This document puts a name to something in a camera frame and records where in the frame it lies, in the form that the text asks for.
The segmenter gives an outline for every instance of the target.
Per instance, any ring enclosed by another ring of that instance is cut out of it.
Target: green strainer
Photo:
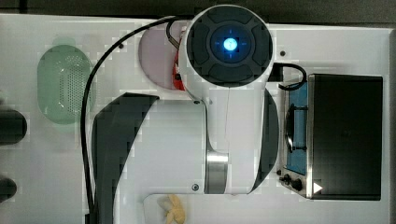
[[[90,60],[72,46],[49,49],[37,67],[37,101],[41,112],[58,124],[79,119],[85,85],[91,72]],[[88,108],[94,103],[92,84]]]

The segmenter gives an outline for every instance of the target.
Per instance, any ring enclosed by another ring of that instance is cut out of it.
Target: white table
[[[54,46],[54,39],[68,37],[96,63],[118,38],[150,21],[0,14],[0,90],[7,97],[6,104],[28,121],[28,133],[20,143],[0,147],[0,172],[18,185],[15,197],[0,203],[0,223],[83,223],[88,212],[78,126],[53,125],[38,108],[36,68],[40,57]],[[308,201],[280,186],[272,172],[250,195],[182,196],[188,211],[186,223],[388,223],[390,30],[277,24],[271,24],[270,29],[276,37],[276,60],[297,63],[308,74],[383,76],[381,201]],[[163,34],[163,30],[154,32]],[[126,91],[187,99],[183,92],[156,88],[145,77],[135,56],[141,36],[128,40],[99,71],[92,118]],[[57,41],[67,42],[64,38]],[[168,50],[163,52],[163,61],[170,67],[172,47],[165,39],[163,43]],[[285,57],[279,56],[281,50],[286,51]],[[270,89],[276,97],[274,85]],[[164,223],[158,197],[145,200],[147,223]]]

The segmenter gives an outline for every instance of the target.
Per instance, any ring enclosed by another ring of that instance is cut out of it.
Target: black cable
[[[282,67],[295,68],[295,69],[299,70],[303,74],[303,79],[296,86],[285,87],[285,86],[282,86],[282,85],[279,84],[278,87],[281,90],[283,90],[283,91],[296,91],[296,90],[300,89],[305,84],[305,82],[306,82],[306,72],[301,66],[299,66],[297,64],[294,64],[294,63],[277,63],[277,64],[282,66]]]
[[[110,55],[110,53],[117,48],[122,42],[130,38],[131,36],[140,33],[144,30],[149,29],[150,27],[157,26],[163,23],[171,22],[179,20],[176,17],[172,18],[167,18],[159,21],[155,21],[153,23],[150,23],[148,25],[142,26],[128,35],[125,35],[123,38],[118,40],[115,44],[113,44],[106,52],[105,54],[99,59],[98,63],[95,65],[95,67],[92,69],[90,76],[88,77],[87,84],[85,86],[84,90],[84,96],[82,98],[82,106],[81,106],[81,117],[80,117],[80,123],[79,123],[79,130],[80,130],[80,137],[81,137],[81,147],[82,147],[82,160],[84,163],[84,175],[85,175],[85,187],[87,190],[87,198],[88,198],[88,207],[90,209],[90,214],[93,213],[94,211],[94,203],[93,203],[93,197],[92,197],[92,184],[91,184],[91,171],[90,171],[90,164],[89,164],[89,159],[88,159],[88,147],[87,147],[87,138],[86,138],[86,132],[85,132],[85,114],[87,110],[87,103],[88,103],[88,97],[90,94],[90,88],[91,84],[93,82],[93,78],[96,75],[96,72],[102,65],[102,63],[105,61],[105,59]]]
[[[168,24],[166,25],[166,36],[168,37],[169,42],[171,42],[171,44],[178,49],[178,47],[180,46],[180,44],[172,37],[171,35],[171,26],[174,23],[174,21],[169,21]]]

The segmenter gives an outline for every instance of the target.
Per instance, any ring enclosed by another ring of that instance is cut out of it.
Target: white surface
[[[160,100],[152,106],[120,177],[114,223],[145,223],[143,201],[151,194],[204,193],[205,130],[203,105]]]
[[[0,172],[19,186],[12,200],[0,203],[0,223],[83,223],[87,206],[78,129],[70,132],[54,126],[40,113],[36,67],[57,36],[73,37],[77,47],[96,63],[109,45],[142,22],[148,21],[0,15],[0,90],[7,96],[6,104],[28,119],[26,137],[15,146],[0,147]],[[388,223],[389,30],[289,25],[270,25],[270,29],[276,33],[276,60],[285,50],[282,60],[301,65],[308,74],[383,75],[382,199],[307,201],[281,187],[271,173],[250,195],[188,196],[189,223]],[[134,56],[140,36],[113,53],[100,70],[94,111],[125,91],[188,99],[184,93],[159,90],[142,76]],[[146,216],[157,209],[150,206],[149,199]]]

